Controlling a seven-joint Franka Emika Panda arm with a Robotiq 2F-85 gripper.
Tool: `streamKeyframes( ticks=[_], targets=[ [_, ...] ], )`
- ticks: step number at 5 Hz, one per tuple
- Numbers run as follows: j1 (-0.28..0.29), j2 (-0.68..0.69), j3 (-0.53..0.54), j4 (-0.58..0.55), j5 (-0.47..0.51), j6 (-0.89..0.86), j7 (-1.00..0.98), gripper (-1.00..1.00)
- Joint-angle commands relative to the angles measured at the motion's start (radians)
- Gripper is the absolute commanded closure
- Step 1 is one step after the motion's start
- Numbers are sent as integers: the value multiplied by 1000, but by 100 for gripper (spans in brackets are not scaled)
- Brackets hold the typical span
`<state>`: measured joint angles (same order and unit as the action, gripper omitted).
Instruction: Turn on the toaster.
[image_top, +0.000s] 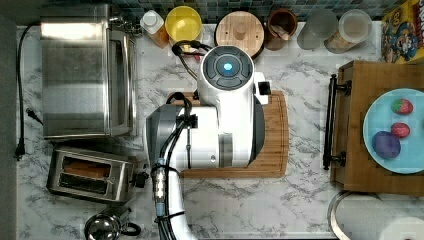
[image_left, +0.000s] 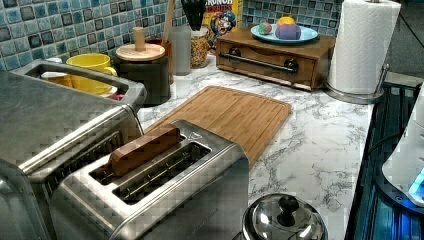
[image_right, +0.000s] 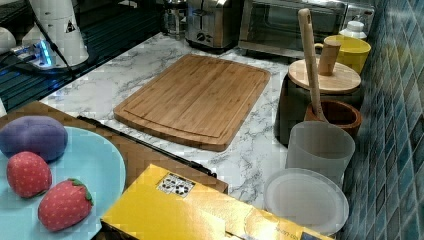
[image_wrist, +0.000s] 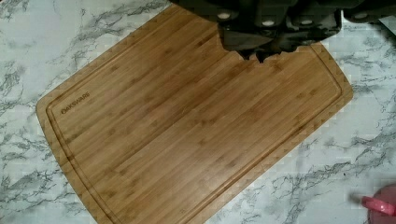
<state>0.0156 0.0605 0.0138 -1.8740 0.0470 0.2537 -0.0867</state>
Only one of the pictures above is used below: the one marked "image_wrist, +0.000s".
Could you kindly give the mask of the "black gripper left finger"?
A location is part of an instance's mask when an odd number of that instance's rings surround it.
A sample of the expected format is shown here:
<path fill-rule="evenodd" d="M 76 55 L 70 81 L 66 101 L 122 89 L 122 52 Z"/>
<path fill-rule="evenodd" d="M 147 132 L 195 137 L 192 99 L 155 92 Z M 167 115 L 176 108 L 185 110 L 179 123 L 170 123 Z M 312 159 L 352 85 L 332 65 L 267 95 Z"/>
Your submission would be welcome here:
<path fill-rule="evenodd" d="M 249 60 L 251 55 L 258 60 L 271 56 L 267 46 L 272 38 L 266 37 L 256 26 L 252 14 L 221 8 L 218 11 L 218 28 L 222 46 L 237 52 L 244 60 Z"/>

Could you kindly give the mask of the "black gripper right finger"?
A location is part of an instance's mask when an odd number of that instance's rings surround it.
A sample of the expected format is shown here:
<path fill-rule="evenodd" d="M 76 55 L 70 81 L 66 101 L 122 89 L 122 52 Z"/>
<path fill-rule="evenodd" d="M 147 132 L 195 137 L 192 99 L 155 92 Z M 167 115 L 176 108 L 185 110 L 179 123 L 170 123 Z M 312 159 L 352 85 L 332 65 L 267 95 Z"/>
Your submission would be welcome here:
<path fill-rule="evenodd" d="M 294 52 L 300 46 L 309 46 L 336 35 L 342 28 L 341 13 L 334 12 L 316 17 L 300 17 L 294 25 L 290 18 L 286 27 L 281 28 L 275 38 L 255 49 L 255 55 L 260 63 L 268 57 L 282 52 Z"/>

